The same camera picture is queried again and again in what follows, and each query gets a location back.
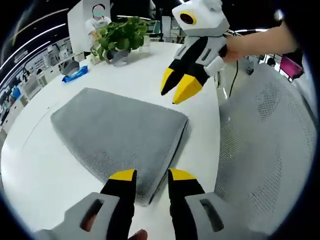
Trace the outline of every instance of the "black eye circle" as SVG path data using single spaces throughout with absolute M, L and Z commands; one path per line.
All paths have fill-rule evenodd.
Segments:
M 188 14 L 182 13 L 180 14 L 180 18 L 186 24 L 191 24 L 191 25 L 194 24 L 193 18 Z

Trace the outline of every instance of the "white table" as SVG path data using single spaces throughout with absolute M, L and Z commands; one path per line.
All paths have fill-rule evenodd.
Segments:
M 55 227 L 68 208 L 103 187 L 69 152 L 50 122 L 51 114 L 85 87 L 186 114 L 190 120 L 188 140 L 175 167 L 197 176 L 206 192 L 214 190 L 220 149 L 214 81 L 210 79 L 200 93 L 179 105 L 172 104 L 175 90 L 160 95 L 164 71 L 179 47 L 174 43 L 153 42 L 149 58 L 123 67 L 102 62 L 90 66 L 88 74 L 67 84 L 58 76 L 23 109 L 3 145 L 1 169 L 7 199 L 32 231 Z M 163 189 L 148 207 L 135 206 L 130 234 L 145 229 L 152 240 L 174 239 L 168 186 Z

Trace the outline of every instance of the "gray towel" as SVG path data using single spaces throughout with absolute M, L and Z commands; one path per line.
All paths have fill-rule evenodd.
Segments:
M 179 146 L 188 118 L 155 104 L 84 88 L 51 116 L 56 133 L 101 182 L 136 169 L 136 202 L 148 205 Z

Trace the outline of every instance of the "cable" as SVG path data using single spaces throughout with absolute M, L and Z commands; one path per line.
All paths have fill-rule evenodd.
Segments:
M 236 61 L 236 72 L 235 72 L 235 76 L 234 76 L 234 79 L 233 79 L 232 84 L 231 84 L 230 93 L 229 93 L 229 98 L 230 98 L 230 96 L 231 96 L 232 88 L 234 87 L 235 80 L 236 80 L 237 75 L 238 75 L 238 70 L 239 70 L 239 62 L 238 62 L 238 60 L 237 60 L 237 61 Z

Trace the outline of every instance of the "mesh chair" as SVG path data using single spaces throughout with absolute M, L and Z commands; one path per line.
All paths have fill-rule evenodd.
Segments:
M 254 231 L 272 234 L 299 197 L 311 167 L 316 127 L 302 97 L 266 64 L 220 107 L 214 192 Z

